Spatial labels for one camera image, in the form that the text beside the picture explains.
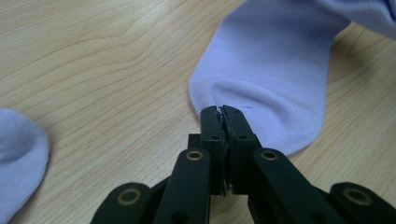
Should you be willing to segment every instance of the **wooden table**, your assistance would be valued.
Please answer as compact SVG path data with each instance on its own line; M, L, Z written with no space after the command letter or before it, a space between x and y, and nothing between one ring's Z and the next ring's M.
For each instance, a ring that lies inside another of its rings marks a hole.
M89 223L127 182L170 175L199 120L188 79L239 0L0 2L0 106L48 134L49 166L12 223ZM350 181L396 206L396 42L351 24L330 61L323 129L291 161L315 186ZM211 223L252 223L212 197Z

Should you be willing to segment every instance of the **table surface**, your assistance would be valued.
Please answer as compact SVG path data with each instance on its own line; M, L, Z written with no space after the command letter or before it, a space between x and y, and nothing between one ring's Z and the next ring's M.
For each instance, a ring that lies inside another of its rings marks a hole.
M88 223L116 186L169 176L200 123L191 71L240 0L0 2L0 106L48 134L44 180L11 223ZM315 186L350 181L396 206L396 41L352 23L336 37L326 115L290 156ZM252 223L246 196L212 223Z

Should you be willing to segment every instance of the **white sock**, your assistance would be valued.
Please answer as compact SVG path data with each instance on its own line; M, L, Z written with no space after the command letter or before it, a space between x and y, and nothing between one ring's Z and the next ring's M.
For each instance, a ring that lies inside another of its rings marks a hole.
M0 107L0 223L8 223L38 187L48 157L44 131L24 115Z
M324 7L331 2L247 0L229 14L191 76L196 113L237 107L264 147L286 155L312 143L324 115L332 40L349 24L335 12L349 5Z

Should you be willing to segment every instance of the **sock fabric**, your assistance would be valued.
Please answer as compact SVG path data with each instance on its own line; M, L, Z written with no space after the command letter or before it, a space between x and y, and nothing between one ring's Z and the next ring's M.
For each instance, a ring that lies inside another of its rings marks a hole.
M323 120L332 40L349 24L340 11L373 25L363 18L370 7L356 2L245 1L222 21L191 75L196 113L210 105L236 107L264 147L286 155L311 144ZM391 13L377 9L376 21L394 27Z
M0 107L0 223L8 223L38 187L48 156L44 131L24 115Z

